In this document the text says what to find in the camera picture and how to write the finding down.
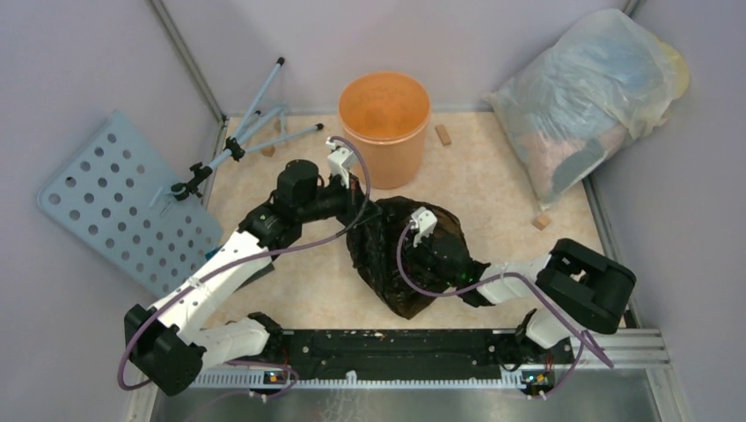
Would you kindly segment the black trash bag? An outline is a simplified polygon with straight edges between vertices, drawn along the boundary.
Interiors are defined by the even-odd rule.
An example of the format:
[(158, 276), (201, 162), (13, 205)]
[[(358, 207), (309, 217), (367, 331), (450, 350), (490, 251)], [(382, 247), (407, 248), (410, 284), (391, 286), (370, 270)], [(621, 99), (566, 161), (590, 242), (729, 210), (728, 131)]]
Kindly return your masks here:
[(446, 233), (461, 236), (466, 243), (466, 273), (460, 280), (442, 280), (412, 263), (413, 234), (407, 233), (402, 246), (401, 261), (404, 274), (422, 290), (441, 294), (453, 287), (456, 290), (477, 283), (488, 263), (472, 258), (462, 231), (461, 222), (449, 210), (435, 204), (403, 196), (384, 198), (375, 202), (379, 217), (351, 229), (346, 236), (347, 249), (353, 268), (379, 299), (396, 315), (412, 319), (435, 299), (410, 287), (399, 272), (396, 249), (399, 237), (409, 223), (411, 214), (419, 207), (435, 213), (438, 223), (432, 235)]

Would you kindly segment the large translucent trash bag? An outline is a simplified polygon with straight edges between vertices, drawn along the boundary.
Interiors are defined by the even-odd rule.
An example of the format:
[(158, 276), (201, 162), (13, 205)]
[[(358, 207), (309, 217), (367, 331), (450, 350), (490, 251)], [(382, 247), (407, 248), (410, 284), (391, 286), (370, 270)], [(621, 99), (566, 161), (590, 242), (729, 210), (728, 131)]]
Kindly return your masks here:
[(681, 53), (622, 11), (579, 20), (483, 95), (541, 209), (669, 117), (691, 77)]

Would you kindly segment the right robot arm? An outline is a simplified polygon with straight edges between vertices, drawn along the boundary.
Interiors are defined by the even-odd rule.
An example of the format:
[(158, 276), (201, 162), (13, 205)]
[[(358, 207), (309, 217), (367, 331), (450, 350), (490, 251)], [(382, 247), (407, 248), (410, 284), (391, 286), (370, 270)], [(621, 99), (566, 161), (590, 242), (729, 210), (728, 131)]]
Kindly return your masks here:
[(456, 287), (452, 295), (473, 307), (539, 299), (542, 309), (530, 314), (516, 338), (516, 351), (528, 362), (541, 361), (562, 339), (579, 338), (581, 330), (616, 333), (637, 282), (627, 267), (570, 238), (528, 261), (485, 264), (462, 247), (438, 251), (433, 241), (404, 231), (396, 260), (405, 283), (425, 296), (437, 294), (418, 286), (406, 265), (422, 264), (444, 276)]

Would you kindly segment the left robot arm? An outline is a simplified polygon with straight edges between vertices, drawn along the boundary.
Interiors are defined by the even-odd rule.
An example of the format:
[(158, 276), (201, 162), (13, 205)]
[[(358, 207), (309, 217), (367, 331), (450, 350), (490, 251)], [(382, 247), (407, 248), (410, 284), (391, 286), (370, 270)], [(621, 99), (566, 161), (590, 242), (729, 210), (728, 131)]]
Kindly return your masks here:
[(165, 298), (126, 313), (116, 372), (120, 389), (154, 383), (175, 396), (207, 369), (244, 357), (266, 364), (279, 358), (282, 330), (261, 312), (216, 328), (203, 325), (275, 258), (334, 242), (362, 223), (372, 207), (370, 189), (361, 189), (351, 171), (356, 158), (341, 154), (328, 156), (331, 174), (324, 187), (318, 186), (314, 163), (288, 163), (269, 201), (250, 211), (210, 260)]

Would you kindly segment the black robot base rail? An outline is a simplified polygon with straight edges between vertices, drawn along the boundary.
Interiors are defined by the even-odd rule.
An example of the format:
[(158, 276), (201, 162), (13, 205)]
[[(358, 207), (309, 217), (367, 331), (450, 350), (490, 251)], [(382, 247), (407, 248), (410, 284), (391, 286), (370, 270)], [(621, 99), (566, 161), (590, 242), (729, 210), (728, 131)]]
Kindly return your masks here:
[(568, 364), (568, 340), (548, 350), (512, 329), (283, 329), (253, 356), (284, 365), (304, 381), (340, 380), (350, 371), (363, 381), (497, 380), (520, 369)]

